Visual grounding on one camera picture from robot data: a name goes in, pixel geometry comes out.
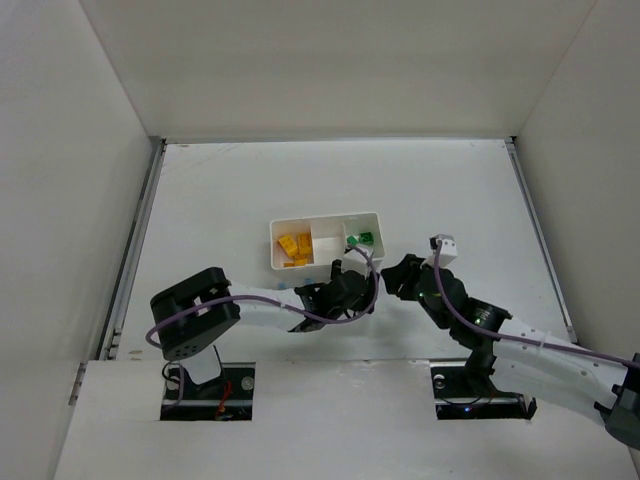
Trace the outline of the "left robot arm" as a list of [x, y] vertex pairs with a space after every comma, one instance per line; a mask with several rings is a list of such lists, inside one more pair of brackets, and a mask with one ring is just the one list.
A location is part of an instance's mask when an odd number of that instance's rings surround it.
[[193, 384], [204, 385], [222, 375], [213, 345], [232, 327], [302, 334], [351, 323], [374, 311], [379, 288], [380, 275], [369, 258], [351, 270], [337, 260], [328, 282], [283, 290], [233, 283], [223, 269], [210, 267], [152, 298], [154, 326], [145, 340], [165, 361], [183, 368]]

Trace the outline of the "yellow lego brick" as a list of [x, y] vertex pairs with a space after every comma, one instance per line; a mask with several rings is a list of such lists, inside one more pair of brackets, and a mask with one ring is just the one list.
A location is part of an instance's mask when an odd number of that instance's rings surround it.
[[298, 251], [300, 255], [306, 256], [306, 255], [312, 254], [313, 252], [312, 240], [309, 232], [300, 233], [297, 236], [297, 244], [298, 244]]

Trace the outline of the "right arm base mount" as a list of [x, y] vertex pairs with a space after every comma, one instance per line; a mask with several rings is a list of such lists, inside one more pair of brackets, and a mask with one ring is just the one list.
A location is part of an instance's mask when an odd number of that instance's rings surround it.
[[537, 411], [533, 397], [498, 389], [491, 381], [495, 358], [471, 353], [467, 359], [430, 364], [438, 420], [531, 420]]

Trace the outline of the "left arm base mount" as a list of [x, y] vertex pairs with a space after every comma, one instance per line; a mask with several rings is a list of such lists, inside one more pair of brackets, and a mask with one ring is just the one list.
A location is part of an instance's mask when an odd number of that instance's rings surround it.
[[178, 365], [162, 370], [164, 395], [161, 421], [250, 421], [253, 416], [255, 365], [223, 363], [222, 373], [196, 385]]

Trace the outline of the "yellow long lego plate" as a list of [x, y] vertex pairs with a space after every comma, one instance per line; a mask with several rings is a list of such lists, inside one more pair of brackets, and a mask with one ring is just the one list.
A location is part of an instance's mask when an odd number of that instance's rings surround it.
[[308, 265], [311, 261], [311, 256], [310, 255], [296, 255], [294, 258], [294, 265], [295, 266], [305, 266]]

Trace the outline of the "green upturned small brick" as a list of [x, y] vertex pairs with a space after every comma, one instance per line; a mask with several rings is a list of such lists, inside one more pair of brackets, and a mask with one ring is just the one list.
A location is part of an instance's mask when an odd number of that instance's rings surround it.
[[346, 244], [351, 247], [359, 247], [361, 245], [359, 238], [353, 235], [346, 238]]

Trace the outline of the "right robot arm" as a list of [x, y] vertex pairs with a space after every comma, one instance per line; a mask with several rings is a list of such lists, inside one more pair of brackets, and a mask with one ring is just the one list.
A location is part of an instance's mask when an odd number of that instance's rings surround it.
[[470, 351], [467, 368], [483, 386], [578, 413], [639, 447], [639, 358], [581, 348], [507, 310], [469, 296], [434, 259], [408, 254], [382, 271], [388, 294], [420, 304], [435, 325]]

